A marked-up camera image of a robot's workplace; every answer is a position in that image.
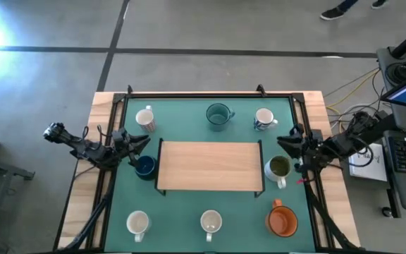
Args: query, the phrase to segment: sneaker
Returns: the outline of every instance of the sneaker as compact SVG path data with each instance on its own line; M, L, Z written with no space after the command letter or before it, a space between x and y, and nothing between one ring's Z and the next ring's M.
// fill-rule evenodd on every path
M321 19L323 20L334 20L336 18L340 18L344 16L344 13L340 11L338 8L332 8L331 10L324 11L321 14Z
M388 3L388 1L386 0L377 0L371 5L371 8L374 10L380 9L383 8L386 5L386 3Z

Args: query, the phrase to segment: wooden board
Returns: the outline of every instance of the wooden board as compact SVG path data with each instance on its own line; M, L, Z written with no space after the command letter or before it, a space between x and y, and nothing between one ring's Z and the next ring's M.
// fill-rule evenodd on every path
M217 91L223 93L233 93L233 94L252 94L259 92L251 91ZM319 129L325 138L332 135L330 129L330 123L328 122L328 116L325 109L324 98L321 91L268 91L270 93L294 93L301 92L304 94L307 115L309 118L309 124L313 129ZM103 126L103 132L105 131L106 125L109 122L109 115L111 113L111 105L113 94L119 92L97 92L92 103L92 110L89 117L89 135L91 140L98 140L98 132L94 131L96 125L100 123ZM157 93L189 93L189 92L134 92L133 94L157 94ZM215 92L192 92L195 94L210 94ZM302 115L300 110L297 109L297 116L299 117L299 122L302 123ZM120 121L120 112L118 111L116 122ZM79 161L77 172L86 169L86 162ZM68 204L66 205L66 217L63 222L63 226L60 228L60 239L58 247L65 247L70 243L74 236L76 236L84 226L85 222L88 220L90 212L92 211L92 203L94 200L95 188L97 186L98 173L91 171L87 173L88 175L83 175L79 181L76 181L71 189L70 198ZM347 190L344 184L344 178L342 172L335 167L326 167L321 174L322 183L324 186L324 194L326 197L326 204L328 207L328 212L333 218L334 222L339 226L339 229L347 236L347 238L355 245L360 246L357 228L355 226L355 221L353 219L352 210L350 207L349 198L347 196ZM94 238L94 246L98 246L99 235L102 230L101 218L97 223L97 233ZM324 224L320 218L317 216L318 230L321 237L322 246L327 246Z
M159 190L262 191L259 143L163 141Z

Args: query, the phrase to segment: white mug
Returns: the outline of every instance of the white mug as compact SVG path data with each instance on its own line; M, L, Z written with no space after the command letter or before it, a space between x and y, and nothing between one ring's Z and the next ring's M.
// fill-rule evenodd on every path
M211 242L212 234L222 227L222 216L216 210L207 210L203 212L200 224L203 230L206 231L206 242Z
M257 131L264 131L267 128L274 127L278 124L278 120L273 118L273 113L270 109L258 109L254 115L253 128Z
M148 105L135 115L136 122L147 132L153 132L156 128L152 106Z
M144 238L145 233L152 225L152 221L143 211L131 212L126 220L128 231L134 234L134 242L140 243Z
M271 164L273 163L272 161L278 162L279 167L285 167L285 169L280 170L280 171L282 171L282 174L277 175L272 171L272 168L271 168ZM269 180L276 182L280 189L286 188L286 179L285 178L286 178L286 176L289 176L289 174L290 174L289 159L287 159L286 157L283 157L283 156L273 157L266 163L266 166L264 167L264 173L266 174L266 176Z

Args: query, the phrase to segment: green mug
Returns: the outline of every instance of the green mug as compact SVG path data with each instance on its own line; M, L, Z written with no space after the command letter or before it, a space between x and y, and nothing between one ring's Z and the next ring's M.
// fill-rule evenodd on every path
M213 131L223 131L228 126L235 112L222 103L215 103L206 110L206 118L209 121L209 128Z

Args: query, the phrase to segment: person's leg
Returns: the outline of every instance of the person's leg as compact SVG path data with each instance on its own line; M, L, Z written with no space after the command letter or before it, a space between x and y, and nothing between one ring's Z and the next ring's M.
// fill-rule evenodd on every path
M345 0L344 2L340 3L338 5L339 11L342 11L343 13L348 11L350 7L352 7L354 4L356 4L358 0Z
M387 0L377 0L371 5L371 8L373 8L374 10L379 9L385 6L386 3L388 3Z
M334 20L336 18L340 18L344 16L344 13L350 9L354 4L356 4L358 0L344 0L335 8L332 8L328 11L324 11L321 14L321 19L323 20Z

